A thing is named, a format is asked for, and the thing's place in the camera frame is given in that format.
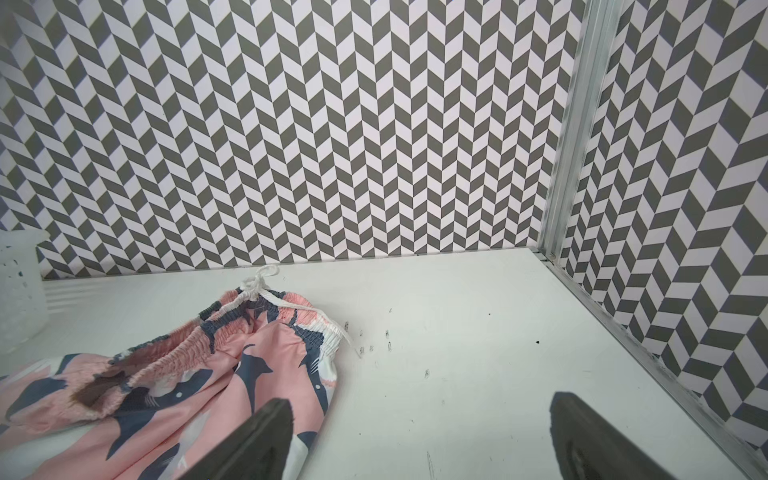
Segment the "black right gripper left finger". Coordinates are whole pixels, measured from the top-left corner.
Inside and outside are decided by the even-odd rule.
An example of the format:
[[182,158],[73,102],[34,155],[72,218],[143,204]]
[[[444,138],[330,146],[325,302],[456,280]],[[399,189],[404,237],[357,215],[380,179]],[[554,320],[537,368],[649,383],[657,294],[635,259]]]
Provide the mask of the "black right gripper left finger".
[[272,399],[181,479],[281,479],[293,435],[287,399]]

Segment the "pink shark print shorts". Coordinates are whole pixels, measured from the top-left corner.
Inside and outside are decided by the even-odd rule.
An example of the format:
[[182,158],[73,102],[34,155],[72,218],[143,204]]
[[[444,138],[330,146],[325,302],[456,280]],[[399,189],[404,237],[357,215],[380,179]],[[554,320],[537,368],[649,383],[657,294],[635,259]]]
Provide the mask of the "pink shark print shorts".
[[178,479],[269,401],[292,410],[297,478],[347,332],[264,267],[179,328],[114,356],[43,359],[1,380],[5,479]]

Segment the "aluminium right corner post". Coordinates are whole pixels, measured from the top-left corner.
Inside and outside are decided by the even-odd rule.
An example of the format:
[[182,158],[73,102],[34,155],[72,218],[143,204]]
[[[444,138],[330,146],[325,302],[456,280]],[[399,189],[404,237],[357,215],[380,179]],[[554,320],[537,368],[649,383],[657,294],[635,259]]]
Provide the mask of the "aluminium right corner post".
[[561,258],[622,8],[621,1],[598,0],[586,3],[537,244],[539,253],[554,265]]

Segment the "white perforated plastic basket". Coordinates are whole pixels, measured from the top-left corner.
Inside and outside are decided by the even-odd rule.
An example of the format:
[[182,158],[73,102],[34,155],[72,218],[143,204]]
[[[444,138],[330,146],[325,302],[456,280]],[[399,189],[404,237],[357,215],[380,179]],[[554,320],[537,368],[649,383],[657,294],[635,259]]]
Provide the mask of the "white perforated plastic basket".
[[37,247],[47,241],[39,229],[1,231],[1,354],[37,335],[48,323]]

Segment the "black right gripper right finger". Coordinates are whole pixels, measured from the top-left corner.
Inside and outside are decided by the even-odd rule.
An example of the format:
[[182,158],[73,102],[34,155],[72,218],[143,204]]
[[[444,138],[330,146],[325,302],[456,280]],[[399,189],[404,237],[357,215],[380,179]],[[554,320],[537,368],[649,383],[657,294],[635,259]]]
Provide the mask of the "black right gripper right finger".
[[554,394],[550,418],[553,448],[564,479],[674,479],[574,393]]

